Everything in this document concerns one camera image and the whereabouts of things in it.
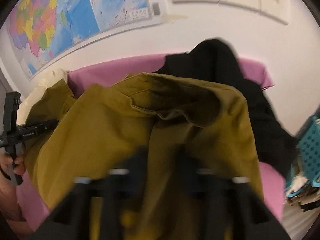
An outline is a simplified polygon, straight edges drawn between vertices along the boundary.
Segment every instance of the pink fabric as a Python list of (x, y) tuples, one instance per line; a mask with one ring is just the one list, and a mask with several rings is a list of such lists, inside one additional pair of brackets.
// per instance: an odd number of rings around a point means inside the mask
[(23, 175), (23, 183), (17, 187), (17, 199), (23, 217), (34, 231), (50, 214), (50, 209), (40, 197), (36, 188), (32, 185), (29, 174)]
[(274, 86), (266, 66), (263, 63), (246, 58), (239, 58), (238, 63), (246, 79), (256, 82), (262, 89)]
[[(155, 72), (162, 68), (165, 54), (122, 58), (83, 67), (68, 73), (68, 85), (78, 98), (93, 83), (111, 87), (123, 80), (129, 73)], [(266, 89), (273, 82), (263, 63), (249, 59), (239, 59), (239, 65), (245, 78)]]
[(267, 163), (259, 162), (264, 202), (273, 215), (282, 221), (283, 204), (285, 200), (284, 185), (285, 179)]

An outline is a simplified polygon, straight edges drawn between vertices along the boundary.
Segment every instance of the world map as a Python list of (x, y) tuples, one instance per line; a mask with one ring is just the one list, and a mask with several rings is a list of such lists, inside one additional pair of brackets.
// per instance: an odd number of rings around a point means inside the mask
[(20, 0), (7, 30), (28, 78), (80, 41), (149, 19), (148, 0)]

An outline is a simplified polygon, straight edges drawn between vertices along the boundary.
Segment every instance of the olive green jacket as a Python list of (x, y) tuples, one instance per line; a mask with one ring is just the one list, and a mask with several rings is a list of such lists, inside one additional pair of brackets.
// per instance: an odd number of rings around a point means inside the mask
[[(54, 132), (27, 143), (26, 168), (49, 208), (75, 177), (103, 178), (141, 145), (148, 146), (146, 189), (142, 200), (123, 209), (126, 240), (196, 239), (197, 203), (182, 194), (174, 176), (181, 145), (221, 177), (248, 176), (263, 197), (247, 103), (235, 88), (144, 73), (111, 88), (94, 84), (78, 100), (72, 96), (61, 80), (27, 120), (59, 119)], [(101, 200), (92, 207), (97, 239)]]

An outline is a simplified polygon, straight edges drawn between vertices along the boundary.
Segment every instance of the teal plastic basket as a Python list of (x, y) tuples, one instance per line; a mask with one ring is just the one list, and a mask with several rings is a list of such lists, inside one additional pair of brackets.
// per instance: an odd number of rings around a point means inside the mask
[(285, 178), (285, 190), (288, 190), (292, 184), (292, 180), (294, 178), (294, 168), (291, 165), (289, 174), (287, 175), (287, 177)]
[(312, 124), (298, 143), (302, 161), (303, 173), (312, 182), (313, 187), (320, 187), (317, 182), (320, 175), (320, 129), (316, 120), (312, 117)]

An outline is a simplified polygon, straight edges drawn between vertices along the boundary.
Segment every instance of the black jacket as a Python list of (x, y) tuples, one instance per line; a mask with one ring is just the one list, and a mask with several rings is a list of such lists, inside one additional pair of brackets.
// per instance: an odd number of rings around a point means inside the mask
[(226, 84), (246, 98), (259, 161), (286, 177), (297, 156), (297, 140), (278, 123), (261, 88), (243, 77), (228, 45), (219, 40), (201, 42), (191, 52), (168, 55), (156, 73)]

